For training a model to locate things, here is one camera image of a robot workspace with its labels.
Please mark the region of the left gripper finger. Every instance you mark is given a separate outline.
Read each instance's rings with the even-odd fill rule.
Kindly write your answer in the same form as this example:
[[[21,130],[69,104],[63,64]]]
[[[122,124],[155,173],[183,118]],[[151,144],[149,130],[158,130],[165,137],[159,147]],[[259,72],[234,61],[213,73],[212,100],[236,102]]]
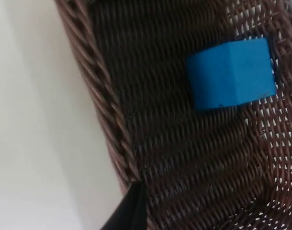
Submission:
[[[133,182],[103,230],[147,229],[146,189],[142,182]]]

